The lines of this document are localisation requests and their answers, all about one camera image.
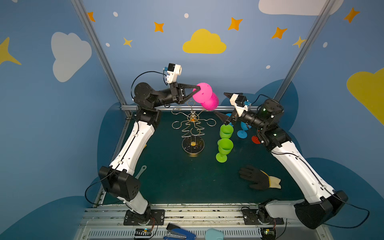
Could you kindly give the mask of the green wine glass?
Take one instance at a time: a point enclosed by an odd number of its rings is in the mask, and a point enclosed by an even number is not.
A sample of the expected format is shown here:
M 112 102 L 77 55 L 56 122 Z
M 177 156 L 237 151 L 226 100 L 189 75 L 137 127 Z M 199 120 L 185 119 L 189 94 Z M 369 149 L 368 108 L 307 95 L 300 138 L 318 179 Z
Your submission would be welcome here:
M 220 127 L 220 138 L 221 139 L 230 139 L 233 135 L 234 128 L 231 125 L 221 125 Z
M 216 160 L 219 163 L 225 163 L 228 159 L 227 155 L 234 148 L 234 143 L 230 139 L 220 139 L 218 141 L 218 153 L 216 154 Z

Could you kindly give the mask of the red wine glass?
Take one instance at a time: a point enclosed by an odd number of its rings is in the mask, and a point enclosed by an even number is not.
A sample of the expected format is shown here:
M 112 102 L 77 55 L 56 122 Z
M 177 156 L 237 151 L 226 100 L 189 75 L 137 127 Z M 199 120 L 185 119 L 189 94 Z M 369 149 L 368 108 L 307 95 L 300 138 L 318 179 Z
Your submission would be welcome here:
M 257 145 L 261 144 L 261 141 L 257 136 L 252 136 L 251 140 L 254 144 L 257 144 Z

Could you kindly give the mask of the blue wine glass front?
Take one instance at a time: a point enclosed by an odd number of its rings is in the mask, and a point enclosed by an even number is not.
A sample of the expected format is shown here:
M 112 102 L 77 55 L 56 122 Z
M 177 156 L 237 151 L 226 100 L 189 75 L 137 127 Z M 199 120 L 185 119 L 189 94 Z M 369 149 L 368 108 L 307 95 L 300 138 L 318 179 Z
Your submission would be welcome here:
M 244 122 L 241 122 L 241 130 L 237 132 L 237 136 L 241 139 L 246 139 L 248 134 L 247 131 L 252 127 Z

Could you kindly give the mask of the pink wine glass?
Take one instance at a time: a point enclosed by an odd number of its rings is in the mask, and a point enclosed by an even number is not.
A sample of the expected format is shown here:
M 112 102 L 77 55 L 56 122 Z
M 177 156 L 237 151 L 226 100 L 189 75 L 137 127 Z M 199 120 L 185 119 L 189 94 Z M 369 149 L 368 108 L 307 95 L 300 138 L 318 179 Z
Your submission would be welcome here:
M 201 104 L 207 111 L 215 110 L 219 105 L 219 98 L 213 92 L 212 87 L 207 83 L 199 83 L 197 86 L 200 87 L 200 90 L 193 89 L 193 92 L 197 92 L 193 95 L 194 101 Z

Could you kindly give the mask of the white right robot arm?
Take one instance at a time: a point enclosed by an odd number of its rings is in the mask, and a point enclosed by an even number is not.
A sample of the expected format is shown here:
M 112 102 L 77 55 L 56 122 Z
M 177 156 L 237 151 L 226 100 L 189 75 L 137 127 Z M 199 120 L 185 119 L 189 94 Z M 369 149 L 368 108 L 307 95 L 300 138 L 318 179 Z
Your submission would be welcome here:
M 283 106 L 274 99 L 267 99 L 254 112 L 246 96 L 224 95 L 235 109 L 230 116 L 218 111 L 215 115 L 225 125 L 240 121 L 256 129 L 261 144 L 283 165 L 304 195 L 304 199 L 297 201 L 262 203 L 258 210 L 259 222 L 269 224 L 276 218 L 291 219 L 314 230 L 334 217 L 346 204 L 348 196 L 344 191 L 335 191 L 323 180 L 301 155 L 290 136 L 279 127 Z

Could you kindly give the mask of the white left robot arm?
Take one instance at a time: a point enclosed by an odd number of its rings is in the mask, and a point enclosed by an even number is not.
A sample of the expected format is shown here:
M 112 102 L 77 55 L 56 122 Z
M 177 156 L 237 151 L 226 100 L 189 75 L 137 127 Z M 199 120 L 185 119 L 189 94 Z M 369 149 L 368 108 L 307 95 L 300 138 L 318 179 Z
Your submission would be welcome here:
M 134 102 L 138 106 L 133 130 L 109 167 L 101 167 L 99 177 L 104 190 L 123 201 L 133 213 L 147 219 L 150 204 L 139 191 L 140 181 L 134 177 L 139 157 L 148 140 L 160 124 L 162 112 L 159 106 L 184 104 L 201 87 L 171 83 L 168 89 L 156 91 L 147 83 L 135 87 Z

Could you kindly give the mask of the grey white brush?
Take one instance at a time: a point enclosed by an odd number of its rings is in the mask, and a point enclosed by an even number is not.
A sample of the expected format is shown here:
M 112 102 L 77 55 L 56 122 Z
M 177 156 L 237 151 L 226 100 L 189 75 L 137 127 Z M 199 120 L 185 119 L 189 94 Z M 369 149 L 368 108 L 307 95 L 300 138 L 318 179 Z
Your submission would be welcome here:
M 146 165 L 143 165 L 140 169 L 140 171 L 137 173 L 137 175 L 135 176 L 136 179 L 139 179 L 140 176 L 144 173 L 144 171 L 147 169 L 147 166 Z

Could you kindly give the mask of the light teal plastic object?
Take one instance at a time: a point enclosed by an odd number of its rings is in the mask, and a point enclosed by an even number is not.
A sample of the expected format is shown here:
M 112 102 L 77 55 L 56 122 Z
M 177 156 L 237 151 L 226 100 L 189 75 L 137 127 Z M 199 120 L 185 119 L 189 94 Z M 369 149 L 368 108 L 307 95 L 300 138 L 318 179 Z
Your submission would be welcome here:
M 205 232 L 205 240 L 224 240 L 224 238 L 224 233 L 216 229 L 208 229 Z

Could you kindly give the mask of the blue stapler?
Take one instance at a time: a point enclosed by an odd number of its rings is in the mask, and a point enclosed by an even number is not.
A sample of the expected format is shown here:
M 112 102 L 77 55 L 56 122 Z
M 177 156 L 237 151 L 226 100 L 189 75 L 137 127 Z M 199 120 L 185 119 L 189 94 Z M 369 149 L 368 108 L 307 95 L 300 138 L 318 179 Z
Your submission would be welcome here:
M 177 225 L 169 223 L 167 225 L 167 235 L 164 240 L 195 240 L 197 236 Z

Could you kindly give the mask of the small green circuit board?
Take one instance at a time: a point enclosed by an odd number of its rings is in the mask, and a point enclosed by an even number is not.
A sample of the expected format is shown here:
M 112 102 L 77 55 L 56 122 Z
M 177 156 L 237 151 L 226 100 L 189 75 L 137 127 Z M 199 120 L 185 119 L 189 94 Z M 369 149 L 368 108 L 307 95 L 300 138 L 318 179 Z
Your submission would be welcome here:
M 135 229 L 134 231 L 135 238 L 150 238 L 152 234 L 152 231 L 149 229 Z

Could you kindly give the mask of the aluminium back frame rail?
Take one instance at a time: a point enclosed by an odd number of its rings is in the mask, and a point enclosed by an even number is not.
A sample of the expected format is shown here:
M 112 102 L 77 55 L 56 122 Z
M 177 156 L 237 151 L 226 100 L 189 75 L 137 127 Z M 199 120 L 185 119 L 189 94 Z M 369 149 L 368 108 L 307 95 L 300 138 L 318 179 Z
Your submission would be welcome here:
M 138 107 L 136 105 L 122 105 L 121 110 L 122 111 L 136 111 Z M 179 109 L 181 111 L 191 111 L 191 110 L 205 110 L 201 105 L 198 106 L 187 106 L 187 105 L 171 105 L 169 107 L 160 106 L 156 107 L 156 109 L 160 111 L 171 111 L 172 109 Z M 215 110 L 220 112 L 232 112 L 235 109 L 234 106 L 218 106 Z

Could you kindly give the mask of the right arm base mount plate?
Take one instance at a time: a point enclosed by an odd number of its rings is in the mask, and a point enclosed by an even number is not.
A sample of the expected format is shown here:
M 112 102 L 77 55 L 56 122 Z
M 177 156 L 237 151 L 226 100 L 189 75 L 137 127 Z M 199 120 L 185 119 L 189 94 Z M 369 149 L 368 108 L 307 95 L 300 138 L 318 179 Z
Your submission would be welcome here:
M 284 225 L 282 218 L 272 218 L 265 210 L 242 207 L 241 212 L 245 225 Z

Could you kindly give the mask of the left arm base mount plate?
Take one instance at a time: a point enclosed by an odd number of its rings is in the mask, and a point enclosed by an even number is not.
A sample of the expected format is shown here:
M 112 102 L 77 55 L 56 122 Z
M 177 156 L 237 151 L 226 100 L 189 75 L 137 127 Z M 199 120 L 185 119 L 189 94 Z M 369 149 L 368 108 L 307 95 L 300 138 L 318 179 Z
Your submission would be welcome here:
M 124 226 L 162 226 L 165 221 L 165 210 L 150 210 L 143 215 L 139 215 L 127 210 L 124 217 Z

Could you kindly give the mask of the aluminium frame post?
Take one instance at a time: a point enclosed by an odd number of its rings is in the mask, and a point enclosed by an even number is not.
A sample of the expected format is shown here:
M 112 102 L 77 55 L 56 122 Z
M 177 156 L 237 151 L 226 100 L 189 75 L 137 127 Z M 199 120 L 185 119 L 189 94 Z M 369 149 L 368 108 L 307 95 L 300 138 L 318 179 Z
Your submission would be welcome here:
M 323 8 L 321 9 L 318 17 L 316 18 L 312 28 L 310 29 L 307 39 L 300 48 L 292 66 L 290 67 L 286 77 L 284 78 L 283 82 L 281 83 L 280 87 L 278 88 L 274 99 L 276 101 L 280 101 L 282 97 L 284 96 L 285 92 L 287 91 L 289 85 L 293 81 L 296 73 L 298 72 L 300 66 L 305 60 L 305 57 L 307 56 L 308 52 L 310 51 L 313 43 L 316 41 L 318 35 L 322 31 L 324 25 L 326 24 L 328 18 L 331 15 L 331 10 L 333 6 L 336 4 L 336 0 L 327 0 L 325 1 L 325 4 Z
M 112 67 L 107 59 L 107 56 L 105 54 L 105 51 L 103 50 L 103 47 L 101 45 L 101 42 L 96 34 L 96 31 L 93 27 L 92 21 L 90 20 L 88 13 L 86 12 L 86 7 L 83 3 L 83 1 L 80 0 L 71 0 L 71 3 L 73 4 L 73 7 L 82 22 L 82 25 L 90 38 L 90 41 L 92 43 L 92 46 L 94 47 L 94 50 L 101 62 L 101 65 L 109 79 L 109 82 L 120 102 L 121 105 L 126 105 L 127 101 L 125 99 L 125 96 L 123 94 L 123 91 L 117 81 L 117 78 L 112 70 Z

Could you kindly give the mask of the aluminium right frame post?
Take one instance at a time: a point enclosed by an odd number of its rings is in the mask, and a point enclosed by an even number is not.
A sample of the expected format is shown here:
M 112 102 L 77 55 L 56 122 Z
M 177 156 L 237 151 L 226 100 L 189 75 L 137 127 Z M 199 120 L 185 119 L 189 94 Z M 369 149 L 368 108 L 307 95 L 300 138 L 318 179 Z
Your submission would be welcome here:
M 333 6 L 336 4 L 336 0 L 327 0 L 325 1 L 325 4 L 323 8 L 321 9 L 318 17 L 316 18 L 312 28 L 310 29 L 307 39 L 300 48 L 292 66 L 290 67 L 286 77 L 284 78 L 283 82 L 281 83 L 280 87 L 278 88 L 274 99 L 276 101 L 280 101 L 282 97 L 284 96 L 285 92 L 287 91 L 289 85 L 293 81 L 296 73 L 298 72 L 300 66 L 305 60 L 305 57 L 307 56 L 308 52 L 310 51 L 313 43 L 316 41 L 318 35 L 322 31 L 324 25 L 326 24 L 328 18 L 331 15 L 331 10 Z

